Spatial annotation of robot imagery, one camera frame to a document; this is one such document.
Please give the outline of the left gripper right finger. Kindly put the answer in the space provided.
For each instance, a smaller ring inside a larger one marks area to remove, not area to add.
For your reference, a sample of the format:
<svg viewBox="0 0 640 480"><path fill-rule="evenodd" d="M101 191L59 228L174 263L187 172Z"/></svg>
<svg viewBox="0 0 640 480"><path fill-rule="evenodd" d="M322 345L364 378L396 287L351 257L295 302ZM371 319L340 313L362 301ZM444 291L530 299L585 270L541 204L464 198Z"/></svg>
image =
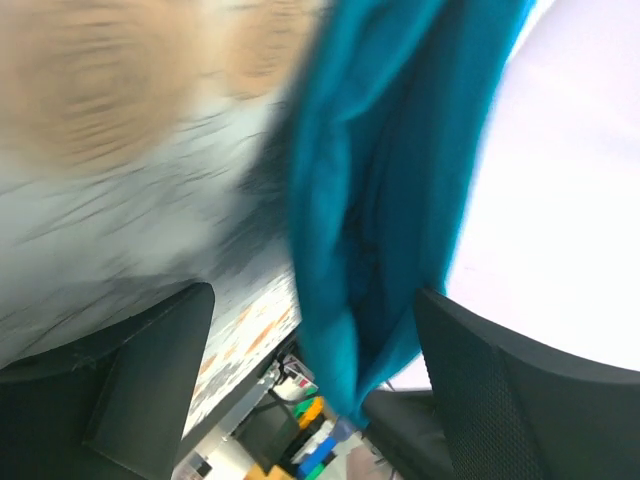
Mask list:
<svg viewBox="0 0 640 480"><path fill-rule="evenodd" d="M639 375L544 345L430 290L430 388L376 390L367 439L405 479L635 479Z"/></svg>

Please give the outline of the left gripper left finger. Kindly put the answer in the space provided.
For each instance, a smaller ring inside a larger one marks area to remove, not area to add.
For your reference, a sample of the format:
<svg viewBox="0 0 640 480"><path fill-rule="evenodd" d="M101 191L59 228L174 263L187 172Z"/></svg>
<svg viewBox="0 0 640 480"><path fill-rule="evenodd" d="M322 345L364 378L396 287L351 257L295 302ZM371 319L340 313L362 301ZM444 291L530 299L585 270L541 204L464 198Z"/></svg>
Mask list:
<svg viewBox="0 0 640 480"><path fill-rule="evenodd" d="M3 368L2 478L170 478L214 304L196 283Z"/></svg>

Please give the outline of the teal blue t shirt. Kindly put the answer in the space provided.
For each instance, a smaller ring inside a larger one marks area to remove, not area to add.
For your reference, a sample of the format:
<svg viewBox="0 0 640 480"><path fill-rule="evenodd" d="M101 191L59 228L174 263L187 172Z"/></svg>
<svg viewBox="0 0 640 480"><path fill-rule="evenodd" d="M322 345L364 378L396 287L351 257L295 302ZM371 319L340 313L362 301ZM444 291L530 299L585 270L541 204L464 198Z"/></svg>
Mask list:
<svg viewBox="0 0 640 480"><path fill-rule="evenodd" d="M418 353L415 292L442 291L481 134L529 1L338 1L305 75L290 160L298 339L334 411Z"/></svg>

